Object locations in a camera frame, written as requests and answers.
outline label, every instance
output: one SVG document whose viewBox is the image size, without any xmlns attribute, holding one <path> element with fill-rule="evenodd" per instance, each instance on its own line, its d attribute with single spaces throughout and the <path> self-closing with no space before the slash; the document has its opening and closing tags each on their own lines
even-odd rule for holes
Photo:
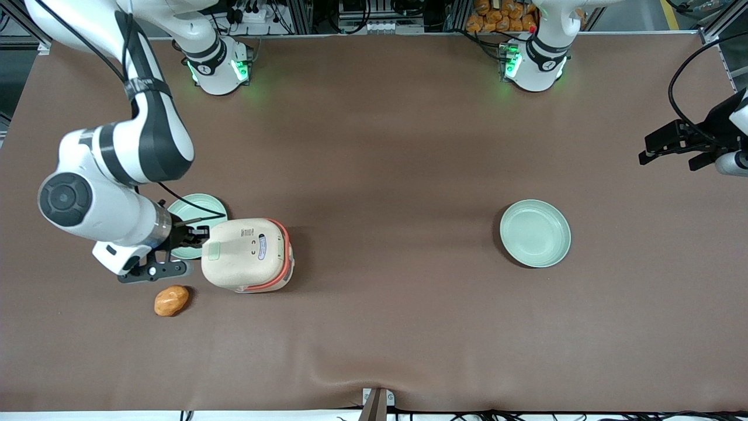
<svg viewBox="0 0 748 421">
<path fill-rule="evenodd" d="M 260 234 L 260 254 L 257 256 L 257 258 L 259 260 L 263 260 L 267 252 L 268 252 L 268 241 L 265 239 L 264 234 Z"/>
</svg>

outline green led light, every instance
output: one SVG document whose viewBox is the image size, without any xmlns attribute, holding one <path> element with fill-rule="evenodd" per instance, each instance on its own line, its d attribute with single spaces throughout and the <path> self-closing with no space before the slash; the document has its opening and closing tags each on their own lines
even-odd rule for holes
<svg viewBox="0 0 748 421">
<path fill-rule="evenodd" d="M 231 61 L 231 65 L 234 68 L 234 72 L 236 72 L 236 77 L 239 78 L 239 80 L 245 80 L 247 79 L 247 65 L 240 62 L 240 61 Z"/>
<path fill-rule="evenodd" d="M 506 77 L 517 76 L 517 69 L 520 63 L 522 63 L 522 55 L 517 53 L 509 63 L 506 64 Z"/>
<path fill-rule="evenodd" d="M 190 73 L 192 73 L 192 80 L 194 80 L 195 83 L 197 83 L 197 75 L 194 74 L 194 68 L 192 67 L 192 63 L 187 61 L 187 67 L 189 67 Z"/>
</svg>

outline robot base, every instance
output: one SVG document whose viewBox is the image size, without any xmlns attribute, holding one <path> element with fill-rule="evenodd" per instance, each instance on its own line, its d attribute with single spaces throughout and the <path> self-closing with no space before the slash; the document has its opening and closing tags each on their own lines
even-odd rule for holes
<svg viewBox="0 0 748 421">
<path fill-rule="evenodd" d="M 511 40 L 506 44 L 501 44 L 499 50 L 499 56 L 506 58 L 505 62 L 499 63 L 501 79 L 513 82 L 520 89 L 529 92 L 542 92 L 553 86 L 554 82 L 561 77 L 563 66 L 566 64 L 566 58 L 558 65 L 549 61 L 547 63 L 553 67 L 550 70 L 541 70 L 534 61 L 529 59 L 525 41 Z"/>
<path fill-rule="evenodd" d="M 254 50 L 231 37 L 221 37 L 226 43 L 226 59 L 211 75 L 202 74 L 188 63 L 195 86 L 200 86 L 211 95 L 226 95 L 241 85 L 249 85 Z"/>
</svg>

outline black tape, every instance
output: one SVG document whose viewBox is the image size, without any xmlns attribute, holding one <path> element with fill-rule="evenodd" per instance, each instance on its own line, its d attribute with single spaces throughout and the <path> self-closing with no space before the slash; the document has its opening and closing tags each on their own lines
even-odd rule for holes
<svg viewBox="0 0 748 421">
<path fill-rule="evenodd" d="M 564 58 L 566 58 L 566 55 L 559 55 L 558 57 L 543 55 L 538 52 L 533 43 L 527 43 L 527 56 L 538 65 L 541 72 L 554 71 L 563 62 Z"/>
<path fill-rule="evenodd" d="M 167 94 L 169 97 L 171 97 L 171 89 L 169 89 L 169 85 L 167 85 L 166 82 L 160 79 L 143 79 L 138 77 L 125 82 L 124 88 L 125 94 L 127 94 L 127 99 L 130 102 L 135 99 L 135 95 L 145 91 L 163 92 L 164 94 Z"/>
<path fill-rule="evenodd" d="M 538 38 L 537 36 L 533 37 L 531 41 L 538 44 L 538 46 L 542 48 L 543 50 L 551 52 L 553 54 L 567 52 L 569 47 L 571 47 L 571 44 L 569 44 L 568 46 L 549 46 L 548 44 L 541 41 L 540 38 Z"/>
<path fill-rule="evenodd" d="M 218 51 L 218 54 L 216 54 L 213 58 L 206 61 L 195 61 L 190 58 L 190 64 L 192 65 L 192 68 L 195 69 L 199 74 L 204 76 L 210 76 L 215 73 L 215 69 L 226 60 L 226 54 L 228 51 L 228 48 L 226 47 L 226 43 L 223 40 L 221 41 L 221 49 Z"/>
<path fill-rule="evenodd" d="M 191 58 L 193 60 L 199 60 L 201 58 L 205 58 L 213 54 L 218 49 L 218 45 L 220 44 L 220 42 L 222 42 L 222 39 L 218 36 L 218 34 L 216 34 L 215 41 L 213 41 L 213 45 L 209 46 L 207 49 L 200 51 L 200 52 L 189 52 L 189 51 L 184 51 L 183 49 L 182 52 L 184 52 L 188 58 Z"/>
</svg>

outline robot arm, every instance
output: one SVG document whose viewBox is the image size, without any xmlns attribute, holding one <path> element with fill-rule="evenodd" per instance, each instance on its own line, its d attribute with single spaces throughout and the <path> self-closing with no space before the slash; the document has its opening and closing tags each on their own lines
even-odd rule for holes
<svg viewBox="0 0 748 421">
<path fill-rule="evenodd" d="M 117 0 L 123 10 L 163 29 L 187 56 L 195 82 L 208 94 L 225 95 L 249 81 L 251 49 L 220 36 L 198 10 L 218 0 Z"/>
<path fill-rule="evenodd" d="M 513 40 L 511 57 L 503 72 L 506 79 L 531 92 L 545 91 L 561 77 L 567 52 L 581 28 L 579 7 L 602 7 L 622 0 L 533 0 L 540 10 L 535 34 Z"/>
<path fill-rule="evenodd" d="M 133 118 L 68 133 L 60 143 L 57 169 L 39 190 L 45 218 L 97 241 L 96 258 L 124 275 L 153 249 L 174 248 L 182 241 L 186 228 L 174 229 L 174 217 L 134 187 L 181 178 L 194 158 L 191 140 L 145 34 L 115 0 L 27 0 L 26 6 L 34 21 L 62 43 L 84 45 L 49 10 L 106 55 L 120 58 L 127 45 L 126 91 Z"/>
<path fill-rule="evenodd" d="M 746 89 L 715 106 L 697 124 L 704 137 L 682 120 L 674 120 L 648 134 L 639 163 L 646 165 L 669 154 L 701 152 L 688 160 L 691 171 L 714 164 L 724 175 L 748 177 L 748 93 Z"/>
</svg>

